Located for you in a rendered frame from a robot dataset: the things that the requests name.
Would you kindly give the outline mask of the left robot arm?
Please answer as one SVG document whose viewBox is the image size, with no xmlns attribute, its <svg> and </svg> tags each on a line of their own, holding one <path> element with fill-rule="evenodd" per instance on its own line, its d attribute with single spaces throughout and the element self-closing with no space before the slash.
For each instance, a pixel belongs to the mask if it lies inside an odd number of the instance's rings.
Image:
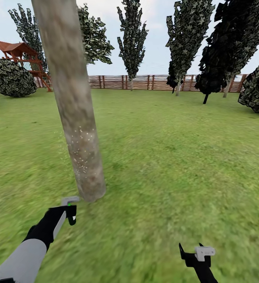
<svg viewBox="0 0 259 283">
<path fill-rule="evenodd" d="M 28 231 L 24 241 L 0 266 L 0 283 L 34 283 L 41 263 L 66 217 L 74 217 L 79 196 L 63 197 L 62 206 L 50 207 L 45 217 Z M 66 211 L 65 211 L 66 210 Z"/>
</svg>

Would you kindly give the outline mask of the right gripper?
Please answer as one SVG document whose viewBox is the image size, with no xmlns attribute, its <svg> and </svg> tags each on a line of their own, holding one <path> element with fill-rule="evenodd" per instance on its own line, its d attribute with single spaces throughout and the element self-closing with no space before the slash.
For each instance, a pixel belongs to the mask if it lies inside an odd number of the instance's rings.
<svg viewBox="0 0 259 283">
<path fill-rule="evenodd" d="M 199 276 L 202 272 L 208 271 L 211 272 L 210 267 L 211 267 L 211 257 L 210 256 L 204 256 L 204 261 L 198 261 L 197 258 L 195 257 L 195 254 L 186 254 L 182 250 L 181 244 L 180 246 L 180 252 L 181 252 L 181 258 L 186 261 L 186 266 L 187 267 L 194 267 L 197 276 Z M 196 247 L 201 247 L 203 246 L 202 243 L 200 243 L 200 246 Z M 204 246 L 203 246 L 204 247 Z"/>
</svg>

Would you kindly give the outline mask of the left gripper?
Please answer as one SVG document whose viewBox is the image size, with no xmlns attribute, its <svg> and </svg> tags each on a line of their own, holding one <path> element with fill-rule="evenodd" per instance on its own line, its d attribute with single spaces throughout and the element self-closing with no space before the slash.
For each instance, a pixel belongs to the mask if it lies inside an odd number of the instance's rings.
<svg viewBox="0 0 259 283">
<path fill-rule="evenodd" d="M 74 217 L 76 216 L 77 213 L 77 206 L 64 206 L 65 210 L 67 211 L 67 216 L 66 217 Z"/>
</svg>

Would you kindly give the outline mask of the pesticide atomizer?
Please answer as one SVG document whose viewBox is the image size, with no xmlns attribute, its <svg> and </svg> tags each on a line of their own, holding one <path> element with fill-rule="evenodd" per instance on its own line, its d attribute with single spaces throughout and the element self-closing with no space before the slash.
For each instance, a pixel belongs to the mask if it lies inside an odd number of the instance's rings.
<svg viewBox="0 0 259 283">
<path fill-rule="evenodd" d="M 68 221 L 70 222 L 71 225 L 74 225 L 76 223 L 76 216 L 68 217 Z"/>
</svg>

